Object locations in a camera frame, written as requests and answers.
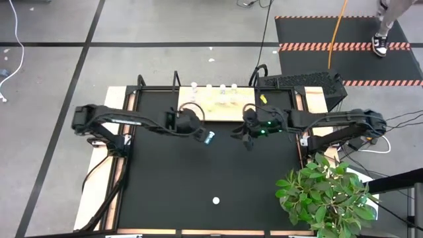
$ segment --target person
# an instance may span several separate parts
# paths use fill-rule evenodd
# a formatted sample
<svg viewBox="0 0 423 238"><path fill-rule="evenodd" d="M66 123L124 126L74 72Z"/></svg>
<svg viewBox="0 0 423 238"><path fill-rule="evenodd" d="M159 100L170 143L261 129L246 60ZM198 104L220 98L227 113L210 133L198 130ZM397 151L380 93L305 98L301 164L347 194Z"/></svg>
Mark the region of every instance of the person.
<svg viewBox="0 0 423 238"><path fill-rule="evenodd" d="M405 13L417 0L377 0L377 19L381 26L371 38L373 51L380 57L385 57L388 50L388 32L395 20Z"/></svg>

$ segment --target black floor mat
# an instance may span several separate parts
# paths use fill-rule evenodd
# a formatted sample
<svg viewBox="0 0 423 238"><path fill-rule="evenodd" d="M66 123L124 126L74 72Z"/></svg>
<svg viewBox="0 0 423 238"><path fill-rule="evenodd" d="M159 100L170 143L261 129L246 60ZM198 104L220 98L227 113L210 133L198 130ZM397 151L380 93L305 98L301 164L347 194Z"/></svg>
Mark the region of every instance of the black floor mat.
<svg viewBox="0 0 423 238"><path fill-rule="evenodd" d="M264 94L272 105L291 108L288 93ZM156 118L176 104L177 95L143 92L139 111ZM137 128L118 228L308 230L293 226L274 196L275 182L299 169L295 140L272 134L247 151L229 137L237 126L206 123L216 133L209 146Z"/></svg>
<svg viewBox="0 0 423 238"><path fill-rule="evenodd" d="M328 67L327 51L281 51L279 55L284 75L325 71ZM397 81L401 81L399 85L403 81L405 85L414 85L422 80L420 69L409 50L391 50L385 58L377 57L372 51L333 52L331 68L337 70L345 81L364 81L360 83L362 85L376 85L378 81L382 85L396 85Z"/></svg>
<svg viewBox="0 0 423 238"><path fill-rule="evenodd" d="M337 20L338 17L276 17L279 42L331 42ZM370 42L379 25L375 17L343 17L336 42ZM389 31L389 41L408 42L397 21Z"/></svg>

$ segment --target black floor line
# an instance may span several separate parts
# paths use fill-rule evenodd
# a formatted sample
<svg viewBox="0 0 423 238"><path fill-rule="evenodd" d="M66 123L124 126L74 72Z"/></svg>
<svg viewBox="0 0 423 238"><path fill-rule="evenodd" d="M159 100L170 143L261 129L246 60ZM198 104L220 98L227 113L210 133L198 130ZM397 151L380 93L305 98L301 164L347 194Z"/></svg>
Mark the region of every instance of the black floor line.
<svg viewBox="0 0 423 238"><path fill-rule="evenodd" d="M24 213L22 215L22 219L20 220L20 223L16 232L16 236L15 236L16 238L24 237L26 234L26 230L28 229L28 226L32 217L32 213L34 212L35 205L41 193L42 185L46 179L48 167L50 166L50 162L52 161L54 149L56 148L56 145L58 143L60 132L61 132L61 129L63 128L63 123L65 122L65 117L66 117L67 111L69 110L69 105L71 104L72 96L75 91L76 85L78 83L78 79L81 74L81 70L83 68L85 58L87 57L87 54L88 54L89 44L91 40L93 40L94 32L97 27L102 9L104 7L104 2L105 0L100 0L98 2L96 13L91 23L91 27L89 29L87 39L85 40L83 49L81 51L81 55L79 56L79 60L77 62L75 71L73 73L72 80L69 84L69 88L67 89L66 96L63 101L63 105L61 107L58 120L56 122L56 125L54 126L52 137L50 138L50 142L47 146L46 154L44 155L40 170L38 171L38 175L34 183L34 187L32 188L32 192L28 199L28 203L26 204Z"/></svg>
<svg viewBox="0 0 423 238"><path fill-rule="evenodd" d="M90 42L89 47L162 48L162 47L260 47L262 42ZM25 47L83 47L84 42L22 42ZM265 42L278 47L279 42ZM0 47L20 47L18 42L0 42Z"/></svg>

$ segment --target orange striped tape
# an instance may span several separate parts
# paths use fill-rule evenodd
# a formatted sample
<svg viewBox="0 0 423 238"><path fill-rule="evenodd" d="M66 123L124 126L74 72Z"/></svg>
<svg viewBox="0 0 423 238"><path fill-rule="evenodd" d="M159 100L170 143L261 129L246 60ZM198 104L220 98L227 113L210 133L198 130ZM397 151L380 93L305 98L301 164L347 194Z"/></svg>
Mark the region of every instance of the orange striped tape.
<svg viewBox="0 0 423 238"><path fill-rule="evenodd" d="M279 52L282 51L328 51L330 43L282 43L279 45ZM391 42L390 50L410 50L410 43ZM366 51L371 50L371 42L336 42L333 44L333 51Z"/></svg>
<svg viewBox="0 0 423 238"><path fill-rule="evenodd" d="M375 16L342 16L342 18L373 18ZM338 16L276 16L275 19L307 19L307 18L327 18L334 19Z"/></svg>
<svg viewBox="0 0 423 238"><path fill-rule="evenodd" d="M423 80L344 80L344 86L423 86Z"/></svg>

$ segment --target wooden table frame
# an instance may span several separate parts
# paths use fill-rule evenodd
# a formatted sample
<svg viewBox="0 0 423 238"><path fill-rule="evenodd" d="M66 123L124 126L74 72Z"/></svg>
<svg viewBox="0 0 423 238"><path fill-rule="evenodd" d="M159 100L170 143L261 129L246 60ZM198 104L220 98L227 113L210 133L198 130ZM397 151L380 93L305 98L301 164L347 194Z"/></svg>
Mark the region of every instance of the wooden table frame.
<svg viewBox="0 0 423 238"><path fill-rule="evenodd" d="M123 108L126 107L127 110L133 110L135 108L135 94L130 94L126 96L126 87L109 87L106 100L104 102L105 106L110 108ZM295 96L297 101L298 110L304 110L305 103L301 95L296 94ZM310 112L319 113L327 112L327 106L323 90L320 87L305 87L305 99L307 101L307 108ZM120 130L118 124L103 124L108 128L112 133L118 134L122 132L123 134L130 132L130 126L123 126ZM332 133L332 128L313 128L313 134L318 136L324 136L329 133ZM100 162L107 153L107 148L105 146L100 146L93 149L91 155L91 162L89 165L89 171ZM338 160L338 152L335 148L329 148L325 155L330 158ZM335 161L329 160L331 165L335 165ZM82 193L81 202L79 204L79 209L77 213L77 218L75 221L74 229L80 229L88 223L92 216L98 210L98 207L103 203L106 193L109 186L109 181L111 180L112 172L112 162L113 157L109 157L101 166L99 166L95 172L92 173L90 178L85 183L85 189ZM113 181L116 182L120 176L121 168L124 163L124 158L117 158L116 169L114 172ZM107 211L107 219L103 222L104 229L110 230L113 229L113 224L116 217L116 209L118 207L118 196L117 194L109 209ZM176 235L175 229L118 229L118 233L121 234L144 234L144 235ZM193 229L183 229L181 231L182 235L265 235L264 231L240 231L240 230L193 230ZM312 231L270 231L270 235L313 235Z"/></svg>

